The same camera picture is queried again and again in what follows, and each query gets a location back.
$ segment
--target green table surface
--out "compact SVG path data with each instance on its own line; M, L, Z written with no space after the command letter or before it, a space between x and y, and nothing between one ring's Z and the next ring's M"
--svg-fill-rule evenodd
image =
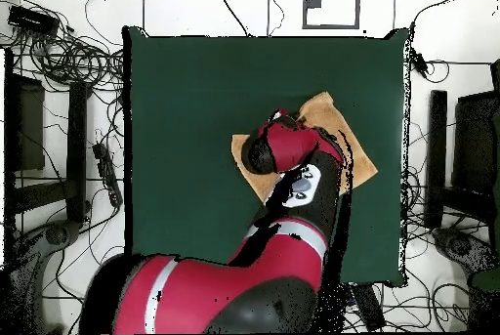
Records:
M129 33L135 252L225 263L260 204L232 158L232 134L250 133L276 108L293 111L327 91L379 170L353 192L342 280L402 284L407 30L388 40Z

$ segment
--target floor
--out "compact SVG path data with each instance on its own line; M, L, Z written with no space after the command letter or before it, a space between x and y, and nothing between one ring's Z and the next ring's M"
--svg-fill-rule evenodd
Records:
M254 36L295 35L295 36L370 36L383 37L391 29L408 27L416 14L428 5L441 0L360 0L359 29L302 29L302 0L227 0L239 18L245 30ZM121 28L123 25L142 26L149 35L196 34L208 36L242 35L243 30L237 20L230 14L222 0L0 0L0 33L12 34L7 26L9 3L22 4L25 7L41 5L45 8L65 15L68 25L74 29L75 36L88 36L87 41L100 48L108 48L111 53L120 49ZM427 130L428 99L433 89L444 89L448 92L448 123L454 119L454 105L461 96L492 90L489 68L500 58L500 13L498 0L458 0L437 6L422 13L417 20L414 48L421 52L426 61L442 60L450 62L449 75L435 85L418 73L411 73L411 121L410 143L425 134ZM8 38L0 38L5 43ZM446 67L442 63L435 65L435 72L430 79L440 81L445 75ZM30 57L22 57L24 73L34 69ZM47 85L48 91L60 86ZM109 128L106 103L116 98L112 85L105 87L109 91L99 93L89 101L88 140L95 143L101 134ZM62 177L65 177L66 135L57 124L66 131L67 120L63 116L67 112L67 93L48 92L45 101L44 125L54 125L45 129L44 146L54 160L54 164ZM122 120L117 118L118 129ZM453 143L453 126L448 128L448 146ZM110 150L114 153L113 163L117 166L116 175L123 177L123 139L118 135L109 141ZM425 151L426 141L418 140L410 146L409 165L420 171L420 183L425 184ZM447 154L446 180L451 176L452 151ZM40 179L54 178L55 173L49 162L43 171L24 172L23 184L41 183ZM87 194L94 195L102 188L96 162L92 151L87 154L88 178ZM35 209L21 217L17 217L19 229L32 229L63 209L63 203L55 203L44 208ZM92 224L103 221L112 213L105 191L96 193L93 200ZM445 216L444 226L456 221L453 212ZM484 228L476 228L477 223L461 223L466 231L474 231L475 235L485 240ZM408 229L412 235L419 235L426 230ZM79 297L85 295L86 288L98 268L98 263L105 258L121 252L123 246L124 212L105 225L90 230L70 246L65 253L62 265L61 282L66 289ZM92 244L93 258L88 249ZM407 245L406 266L408 269L408 285L403 288L390 289L378 285L381 305L389 326L384 331L460 331L465 329L464 319L467 315L468 297L459 288L466 287L465 277L461 269L454 263L444 259L432 245L431 236L414 237ZM56 254L46 270L44 278L44 295L47 297L66 297L54 282L54 276L62 259ZM453 283L440 288L444 283ZM436 302L442 306L436 314L428 307L428 297L439 287ZM52 324L63 324L67 333L80 312L80 304L70 299L44 299L44 312ZM365 331L363 324L355 313L349 310L346 315L345 332ZM77 322L72 333L77 332Z

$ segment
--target towel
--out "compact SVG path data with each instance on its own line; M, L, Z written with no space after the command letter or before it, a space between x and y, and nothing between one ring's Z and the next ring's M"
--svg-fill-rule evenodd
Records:
M339 110L333 105L333 99L330 94L322 92L306 101L299 111L299 119L303 120L308 127L322 127L328 131L329 134L337 137L338 145L341 147L344 155L348 156L349 153L346 143L344 138L339 134L339 130L345 134L351 146L351 151L353 152L353 188L362 185L377 173L377 168L363 151L348 123ZM278 174L269 173L258 175L250 173L245 168L241 161L241 148L248 137L248 135L243 134L233 135L230 150L241 174L264 203L270 194L272 186L276 183ZM343 174L341 178L340 194L346 192L347 184L347 177Z

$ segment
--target white stripe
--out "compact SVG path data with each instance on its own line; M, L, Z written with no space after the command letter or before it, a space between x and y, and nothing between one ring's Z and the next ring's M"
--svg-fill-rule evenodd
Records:
M324 254L326 252L326 243L316 230L313 230L309 226L303 225L302 223L289 221L276 221L271 225L271 227L276 223L281 225L277 231L278 234L297 234L301 236L301 239L316 251L319 259L321 259L321 262L323 261ZM245 239L252 236L256 231L257 228L252 225L250 230L246 233Z
M163 287L167 282L170 273L174 270L174 267L178 264L174 259L172 259L165 268L163 268L160 274L156 277L156 280L152 284L152 288L149 292L149 297L147 298L146 312L145 312L145 330L146 334L154 334L154 325L156 320L156 312L158 311L158 297L163 291Z

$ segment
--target folded towel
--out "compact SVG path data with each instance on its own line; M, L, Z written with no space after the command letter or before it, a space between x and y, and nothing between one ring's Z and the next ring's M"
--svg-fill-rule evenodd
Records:
M330 94L322 92L303 104L299 111L299 119L303 120L309 127L322 127L328 131L328 133L337 137L337 143L344 152L344 155L348 156L349 153L346 143L344 138L339 134L339 130L345 134L346 139L351 146L351 151L353 152L353 188L362 185L377 173L377 168L361 148L361 145L357 141L353 131L351 131L348 123L339 110L333 106L333 99ZM265 175L253 174L245 168L241 161L241 148L248 137L248 135L242 134L233 135L230 150L236 165L241 171L241 174L264 203L264 200L268 197L278 175L276 173L269 173ZM347 177L343 174L340 193L344 193L346 189Z

